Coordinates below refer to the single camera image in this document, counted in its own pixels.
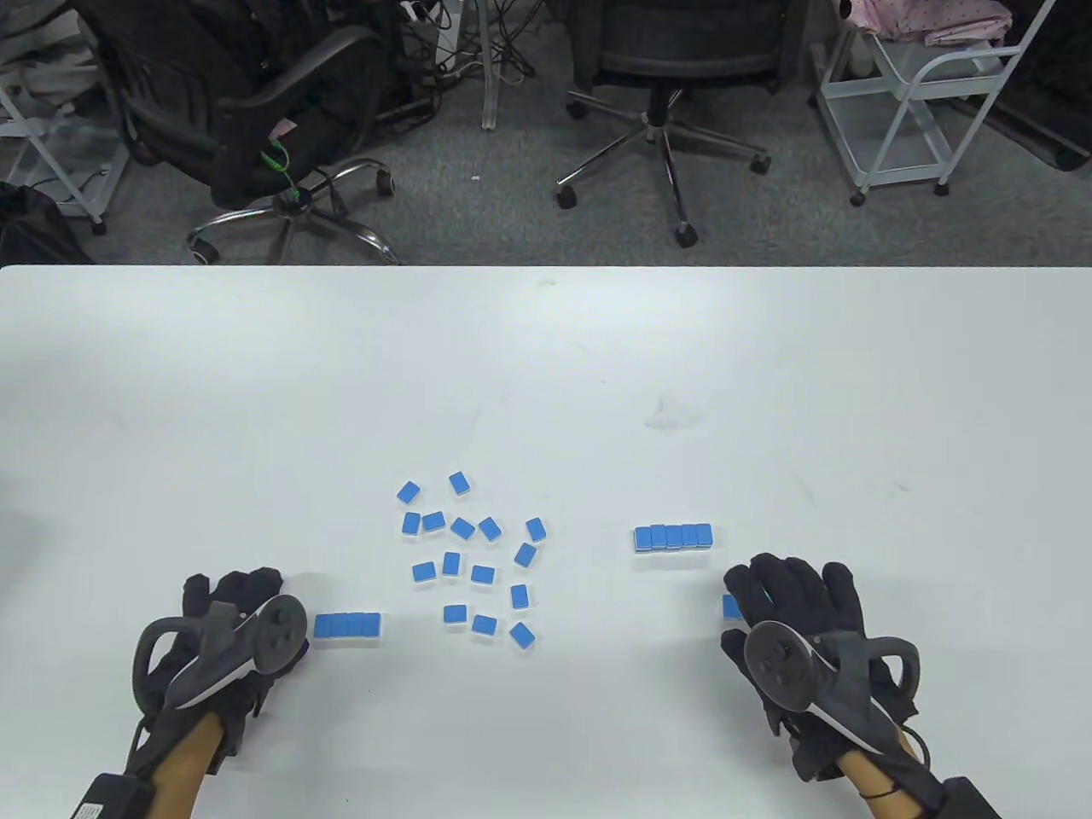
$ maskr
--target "gloved hand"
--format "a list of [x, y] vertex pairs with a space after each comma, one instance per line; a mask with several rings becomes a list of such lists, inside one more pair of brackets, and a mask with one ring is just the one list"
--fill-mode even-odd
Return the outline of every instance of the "gloved hand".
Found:
[[[210, 592], [209, 578], [204, 574], [194, 574], [182, 586], [182, 616], [204, 617], [209, 614], [212, 603], [218, 601], [230, 603], [239, 609], [241, 620], [252, 615], [263, 603], [276, 596], [281, 592], [283, 583], [281, 572], [276, 569], [262, 568], [249, 573], [233, 571], [221, 578], [215, 591]], [[257, 716], [259, 714], [273, 682], [296, 667], [296, 664], [307, 653], [309, 643], [305, 640], [292, 662], [276, 674], [263, 675], [251, 672], [242, 679], [232, 682], [222, 691], [217, 691], [192, 708], [163, 713], [163, 698], [167, 686], [178, 672], [198, 655], [198, 648], [199, 639], [194, 634], [179, 632], [175, 637], [170, 650], [149, 673], [142, 695], [143, 699], [153, 703], [152, 713], [146, 714], [138, 727], [134, 747], [130, 750], [128, 765], [130, 770], [127, 772], [139, 773], [157, 764], [162, 757], [186, 736], [197, 721], [213, 712], [219, 717], [221, 726], [224, 729], [224, 740], [213, 761], [213, 767], [209, 771], [215, 773], [224, 757], [234, 757], [238, 753], [242, 744], [247, 715]], [[141, 729], [147, 731], [150, 737], [143, 746], [136, 749], [135, 741]]]
[[[791, 557], [784, 560], [773, 555], [757, 555], [750, 566], [736, 566], [724, 575], [724, 586], [739, 604], [739, 612], [749, 626], [763, 620], [778, 620], [803, 637], [830, 631], [856, 631], [865, 634], [860, 598], [853, 584], [853, 574], [842, 563], [827, 563], [822, 577], [807, 562]], [[721, 634], [721, 648], [755, 685], [747, 662], [744, 642], [747, 634], [731, 629]], [[882, 660], [869, 664], [873, 697], [902, 725], [917, 713], [914, 703], [902, 696]], [[828, 780], [842, 775], [838, 760], [854, 749], [853, 743], [814, 714], [783, 711], [756, 686], [762, 698], [767, 720], [774, 735], [784, 725], [793, 737], [793, 764], [800, 779]]]

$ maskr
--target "green cable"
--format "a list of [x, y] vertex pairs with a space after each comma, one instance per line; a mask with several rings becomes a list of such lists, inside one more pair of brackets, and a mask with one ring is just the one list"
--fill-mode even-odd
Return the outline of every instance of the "green cable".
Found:
[[282, 165], [272, 156], [266, 154], [264, 151], [262, 154], [262, 162], [269, 165], [273, 170], [278, 174], [283, 174], [284, 178], [288, 180], [288, 190], [292, 191], [292, 198], [295, 201], [299, 201], [299, 189], [296, 187], [296, 182], [293, 181], [292, 177], [288, 176], [288, 168], [292, 165], [292, 157], [288, 155], [288, 149], [281, 144], [281, 140], [270, 140], [270, 144], [273, 145], [281, 154], [284, 156], [284, 164]]

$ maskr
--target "chrome chair base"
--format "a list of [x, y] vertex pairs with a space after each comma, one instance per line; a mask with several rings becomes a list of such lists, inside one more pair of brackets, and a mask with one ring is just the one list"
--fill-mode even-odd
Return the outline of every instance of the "chrome chair base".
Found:
[[577, 166], [574, 170], [561, 177], [555, 183], [554, 198], [562, 210], [577, 206], [577, 193], [572, 189], [572, 180], [586, 171], [602, 159], [614, 154], [619, 147], [643, 135], [645, 141], [655, 144], [660, 149], [660, 156], [663, 161], [664, 170], [667, 173], [667, 181], [672, 187], [672, 199], [675, 204], [675, 215], [677, 224], [675, 226], [675, 240], [684, 248], [693, 247], [698, 242], [698, 232], [687, 216], [686, 204], [682, 201], [682, 192], [679, 189], [678, 175], [675, 173], [675, 155], [672, 152], [673, 135], [684, 136], [692, 140], [715, 145], [724, 149], [729, 154], [749, 158], [750, 169], [760, 175], [764, 175], [770, 169], [772, 158], [765, 149], [758, 145], [749, 145], [746, 142], [734, 140], [727, 134], [711, 131], [708, 128], [692, 126], [675, 116], [675, 104], [682, 96], [681, 91], [672, 94], [667, 103], [667, 116], [662, 124], [653, 124], [649, 119], [649, 114], [644, 111], [624, 111], [612, 105], [596, 99], [590, 94], [582, 94], [579, 91], [570, 91], [570, 102], [567, 106], [573, 119], [583, 119], [589, 111], [600, 111], [608, 116], [630, 122], [634, 127], [628, 133], [622, 134], [606, 147], [592, 154], [587, 159]]
[[[198, 225], [186, 237], [186, 247], [199, 264], [215, 264], [219, 261], [219, 251], [204, 238], [205, 230], [242, 222], [277, 219], [281, 229], [266, 253], [266, 264], [284, 264], [292, 251], [292, 240], [296, 230], [300, 227], [307, 228], [314, 225], [331, 229], [367, 246], [369, 251], [377, 252], [388, 264], [400, 264], [397, 256], [387, 239], [367, 225], [348, 218], [348, 210], [337, 192], [337, 182], [368, 168], [376, 169], [376, 190], [379, 195], [393, 197], [394, 179], [388, 167], [381, 162], [357, 156], [342, 163], [333, 173], [327, 174], [318, 185], [311, 188], [297, 187], [298, 195], [294, 195], [292, 191], [285, 191], [273, 197], [270, 204], [262, 207], [229, 211]], [[318, 203], [327, 198], [330, 199], [330, 210], [318, 206]]]

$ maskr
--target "black bag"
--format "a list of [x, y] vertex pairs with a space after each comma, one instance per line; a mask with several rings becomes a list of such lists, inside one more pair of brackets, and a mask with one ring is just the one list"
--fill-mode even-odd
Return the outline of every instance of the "black bag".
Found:
[[0, 268], [94, 263], [54, 200], [33, 188], [0, 182]]

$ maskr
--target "forearm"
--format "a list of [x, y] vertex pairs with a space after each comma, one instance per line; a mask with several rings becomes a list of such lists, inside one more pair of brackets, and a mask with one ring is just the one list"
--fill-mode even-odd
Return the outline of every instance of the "forearm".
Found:
[[189, 819], [223, 737], [219, 717], [205, 714], [152, 774], [155, 797], [147, 819]]
[[910, 794], [874, 765], [860, 751], [850, 751], [838, 767], [857, 788], [857, 793], [873, 811], [875, 819], [919, 819], [925, 809]]

